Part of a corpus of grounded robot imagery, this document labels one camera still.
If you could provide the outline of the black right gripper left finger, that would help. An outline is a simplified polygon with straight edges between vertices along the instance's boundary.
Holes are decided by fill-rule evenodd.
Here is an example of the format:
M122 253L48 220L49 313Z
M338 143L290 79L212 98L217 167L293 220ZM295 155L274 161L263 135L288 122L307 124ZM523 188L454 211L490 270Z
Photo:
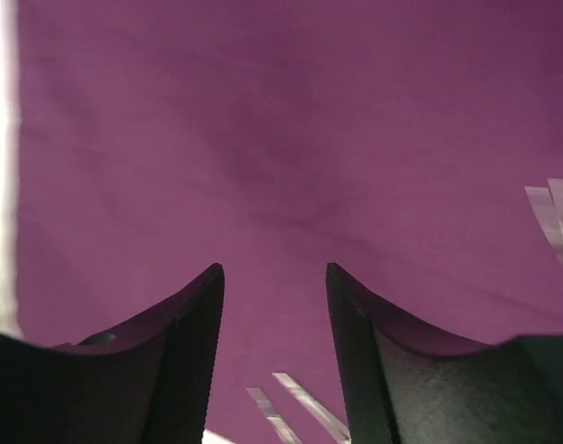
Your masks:
M79 344L0 334L0 443L198 443L225 276L184 289Z

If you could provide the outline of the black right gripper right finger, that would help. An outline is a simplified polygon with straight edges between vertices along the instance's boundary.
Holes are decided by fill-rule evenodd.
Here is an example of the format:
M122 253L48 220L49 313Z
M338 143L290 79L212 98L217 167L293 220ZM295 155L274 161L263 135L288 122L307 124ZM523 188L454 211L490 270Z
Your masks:
M355 443L563 443L563 335L487 345L365 288L340 265L326 293Z

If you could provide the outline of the steel tweezers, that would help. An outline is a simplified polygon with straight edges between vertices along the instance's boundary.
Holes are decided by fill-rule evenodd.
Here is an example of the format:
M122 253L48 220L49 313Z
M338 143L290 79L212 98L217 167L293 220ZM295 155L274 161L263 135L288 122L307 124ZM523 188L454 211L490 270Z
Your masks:
M533 213L563 267L563 179L548 179L545 187L524 188Z
M289 412L287 406L279 409L263 388L256 386L246 388L250 398L275 431L281 443L304 443L299 437L291 421L299 416L306 425L317 426L324 431L323 443L352 442L348 426L335 416L322 402L313 396L302 384L287 372L273 372L273 379L292 399Z

